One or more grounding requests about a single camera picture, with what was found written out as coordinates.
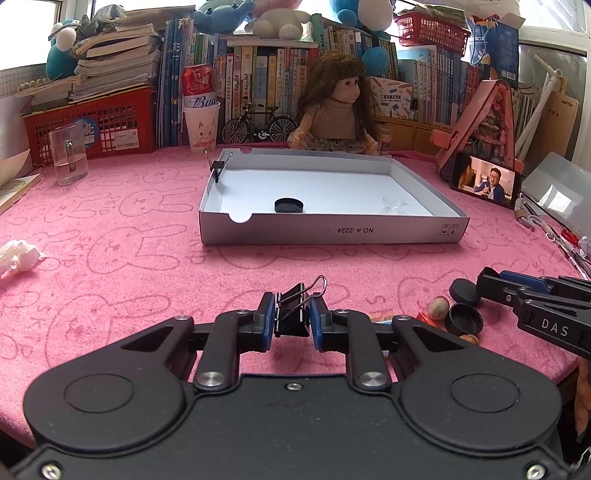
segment doll's arm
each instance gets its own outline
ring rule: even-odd
[[[365,155],[379,155],[378,142],[376,142],[367,132],[365,132],[365,140],[363,143],[365,144],[365,150],[363,151]]]
[[[306,138],[306,135],[310,132],[310,128],[312,128],[313,122],[314,115],[311,112],[306,111],[306,113],[304,113],[304,116],[301,119],[300,126],[296,128],[287,139],[287,144],[290,148],[294,150],[306,149],[306,143],[304,142],[304,139]]]

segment plastic crate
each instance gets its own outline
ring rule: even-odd
[[[396,18],[400,44],[405,47],[438,45],[464,55],[470,32],[457,25],[412,12]]]
[[[53,165],[49,132],[81,120],[91,158],[151,153],[155,147],[156,90],[143,87],[22,117],[33,166]]]

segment pink blanket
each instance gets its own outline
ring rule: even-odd
[[[0,429],[32,444],[22,397],[45,370],[175,314],[211,322],[256,308],[265,291],[317,275],[329,307],[374,315],[417,314],[457,277],[489,265],[530,275],[574,275],[541,232],[510,210],[460,194],[431,163],[403,160],[470,214],[459,244],[204,247],[197,212],[209,171],[186,148],[95,160],[65,187],[46,179],[0,216],[0,245],[26,239],[48,256],[34,271],[0,281]],[[506,307],[483,301],[482,346],[537,368],[554,381],[574,356],[517,329]],[[318,353],[310,339],[274,339],[246,354],[246,372],[342,372],[344,356]]]

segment glass mug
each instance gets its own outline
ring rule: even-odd
[[[68,185],[88,174],[82,122],[66,125],[49,132],[51,155],[59,185]]]

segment silver bolt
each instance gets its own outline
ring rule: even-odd
[[[47,480],[60,480],[61,478],[61,470],[57,465],[53,465],[53,463],[48,463],[41,467],[41,474],[47,478]]]
[[[530,469],[527,470],[526,478],[527,480],[541,480],[546,475],[546,468],[544,465],[532,465]]]
[[[301,383],[288,383],[285,387],[287,390],[291,390],[292,392],[299,392],[302,388],[304,388],[304,385]]]
[[[197,383],[204,387],[219,387],[225,378],[220,372],[204,372],[197,377]]]
[[[388,379],[380,372],[365,372],[359,376],[359,382],[364,387],[383,387]]]

